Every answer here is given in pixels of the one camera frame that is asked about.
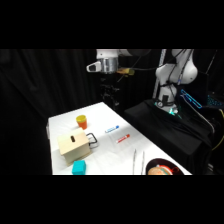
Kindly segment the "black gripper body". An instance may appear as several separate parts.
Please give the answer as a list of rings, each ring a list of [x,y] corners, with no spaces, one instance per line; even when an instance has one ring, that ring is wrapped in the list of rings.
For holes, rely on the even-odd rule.
[[[113,95],[119,91],[115,74],[102,74],[100,77],[100,89],[102,94]]]

